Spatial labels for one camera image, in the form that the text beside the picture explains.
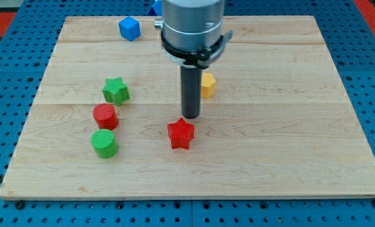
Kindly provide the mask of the blue block behind arm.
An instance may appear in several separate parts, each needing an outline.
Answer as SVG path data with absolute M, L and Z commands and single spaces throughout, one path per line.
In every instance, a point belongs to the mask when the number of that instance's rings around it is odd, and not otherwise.
M 151 5 L 147 15 L 148 16 L 162 16 L 162 1 L 154 0 L 154 3 Z

